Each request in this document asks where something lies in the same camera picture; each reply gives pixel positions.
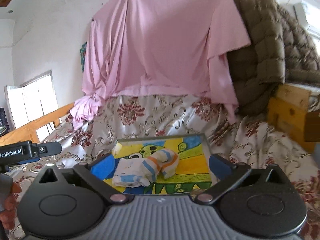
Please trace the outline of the person's left hand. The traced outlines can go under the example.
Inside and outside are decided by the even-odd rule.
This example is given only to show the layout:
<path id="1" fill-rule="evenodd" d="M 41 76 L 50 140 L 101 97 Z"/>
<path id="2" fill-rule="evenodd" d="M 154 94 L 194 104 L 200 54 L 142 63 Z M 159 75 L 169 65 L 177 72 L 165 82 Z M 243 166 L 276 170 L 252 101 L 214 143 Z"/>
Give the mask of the person's left hand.
<path id="1" fill-rule="evenodd" d="M 16 183 L 12 184 L 11 193 L 4 201 L 4 211 L 1 212 L 1 223 L 6 230 L 12 230 L 15 226 L 16 218 L 16 198 L 15 194 L 20 193 L 22 190 Z"/>

